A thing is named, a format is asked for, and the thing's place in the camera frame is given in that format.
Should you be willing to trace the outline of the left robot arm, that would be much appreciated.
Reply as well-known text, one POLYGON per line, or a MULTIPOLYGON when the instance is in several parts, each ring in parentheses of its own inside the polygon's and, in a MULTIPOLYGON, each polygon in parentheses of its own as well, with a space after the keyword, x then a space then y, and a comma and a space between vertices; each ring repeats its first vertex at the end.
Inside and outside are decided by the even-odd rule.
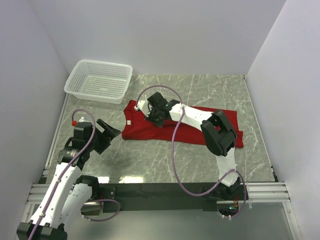
POLYGON ((66 240, 67 226, 80 215, 86 202, 103 201, 97 177, 83 175, 82 169, 95 151, 103 153, 121 132, 103 120, 96 123, 73 121, 73 135, 58 154, 52 181, 35 213, 21 222, 20 240, 66 240))

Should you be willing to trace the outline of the white plastic basket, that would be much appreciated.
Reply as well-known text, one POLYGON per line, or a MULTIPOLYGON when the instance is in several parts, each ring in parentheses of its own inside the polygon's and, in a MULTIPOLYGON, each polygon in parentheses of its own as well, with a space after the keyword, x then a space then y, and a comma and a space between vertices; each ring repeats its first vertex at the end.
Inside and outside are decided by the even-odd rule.
POLYGON ((121 104, 133 68, 127 64, 80 60, 71 71, 64 91, 82 100, 121 104))

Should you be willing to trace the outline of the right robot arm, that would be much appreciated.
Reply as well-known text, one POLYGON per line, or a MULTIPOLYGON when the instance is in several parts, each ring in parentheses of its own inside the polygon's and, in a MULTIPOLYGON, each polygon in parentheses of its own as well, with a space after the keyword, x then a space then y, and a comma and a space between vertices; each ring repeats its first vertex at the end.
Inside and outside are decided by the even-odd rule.
POLYGON ((182 190, 190 196, 202 197, 214 191, 226 200, 230 200, 240 191, 244 191, 244 180, 237 171, 235 147, 237 133, 221 110, 204 111, 185 105, 178 100, 167 101, 159 92, 147 100, 140 100, 136 106, 145 118, 157 127, 162 127, 166 120, 176 122, 176 126, 186 124, 199 130, 207 149, 215 155, 219 179, 213 187, 202 193, 193 193, 177 180, 182 190))

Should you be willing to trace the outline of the red t shirt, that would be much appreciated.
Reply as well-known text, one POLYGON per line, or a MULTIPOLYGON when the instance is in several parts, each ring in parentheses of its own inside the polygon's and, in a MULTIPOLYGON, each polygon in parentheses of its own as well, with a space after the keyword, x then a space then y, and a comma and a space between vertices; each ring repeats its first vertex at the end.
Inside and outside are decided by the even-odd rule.
MULTIPOLYGON (((143 113, 134 109, 135 105, 136 101, 130 100, 123 110, 126 120, 126 125, 122 131, 122 138, 124 140, 172 140, 172 135, 177 125, 175 121, 166 120, 164 126, 157 127, 145 120, 143 113)), ((223 112, 236 131, 237 138, 235 140, 235 147, 242 149, 244 147, 243 132, 239 130, 237 112, 226 109, 224 109, 223 112)), ((175 135, 175 141, 195 145, 206 144, 200 130, 184 123, 179 125, 175 135)))

